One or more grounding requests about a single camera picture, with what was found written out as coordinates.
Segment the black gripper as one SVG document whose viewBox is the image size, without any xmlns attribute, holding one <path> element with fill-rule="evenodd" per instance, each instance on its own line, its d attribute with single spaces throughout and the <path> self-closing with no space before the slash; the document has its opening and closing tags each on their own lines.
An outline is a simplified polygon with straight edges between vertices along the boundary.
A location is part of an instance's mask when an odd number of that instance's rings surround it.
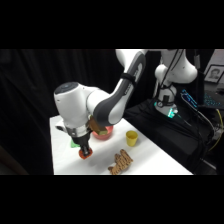
<svg viewBox="0 0 224 224">
<path fill-rule="evenodd" d="M 87 133 L 87 134 L 85 134 L 85 135 L 83 135 L 81 137 L 74 137 L 73 138 L 73 142 L 75 144 L 78 144 L 81 147 L 85 147 L 85 148 L 81 148 L 82 154 L 84 156 L 92 154 L 92 149 L 89 146 L 89 139 L 90 139 L 90 134 L 89 133 Z"/>
</svg>

